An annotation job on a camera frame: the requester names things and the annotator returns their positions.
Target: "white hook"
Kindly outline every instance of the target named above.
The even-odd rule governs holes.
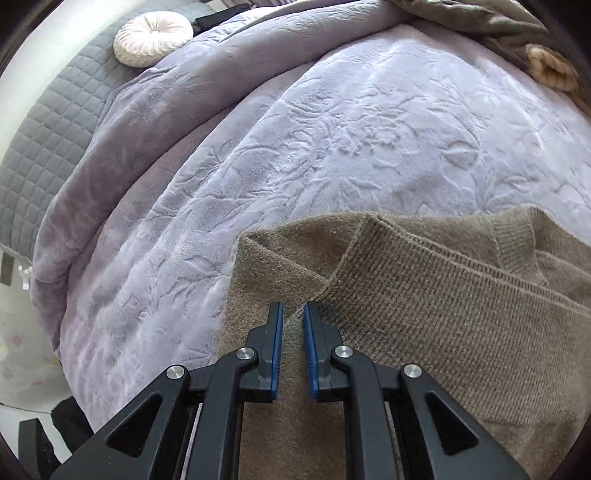
[[[33,267],[23,268],[22,265],[18,266],[18,274],[22,278],[22,289],[28,290],[31,285],[31,273],[33,271]]]

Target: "beige rope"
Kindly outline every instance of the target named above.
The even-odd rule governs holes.
[[[526,51],[530,61],[528,73],[534,80],[563,92],[579,90],[577,71],[560,53],[536,44],[527,45]]]

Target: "comforter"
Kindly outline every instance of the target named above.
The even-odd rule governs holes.
[[[590,151],[566,95],[389,2],[259,8],[114,92],[43,220],[33,302],[98,429],[215,360],[241,233],[533,205],[589,243]]]

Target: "bed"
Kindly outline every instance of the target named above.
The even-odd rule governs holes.
[[[86,151],[109,95],[142,70],[120,64],[113,39],[130,18],[172,10],[193,20],[213,13],[197,1],[150,0],[97,35],[49,85],[23,120],[0,164],[0,244],[33,258],[51,199]]]
[[[164,367],[215,359],[244,231],[532,205],[591,242],[588,117],[392,3],[257,8],[141,74],[114,64],[83,105],[70,66],[0,167],[0,242],[34,260],[34,304],[94,429]]]

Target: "gray quilted mattress pad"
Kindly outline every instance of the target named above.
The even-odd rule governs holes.
[[[154,10],[191,20],[213,12],[193,0],[149,0],[97,35],[61,71],[27,113],[0,163],[0,245],[33,258],[47,207],[85,153],[109,96],[142,72],[117,61],[115,34],[130,18]]]

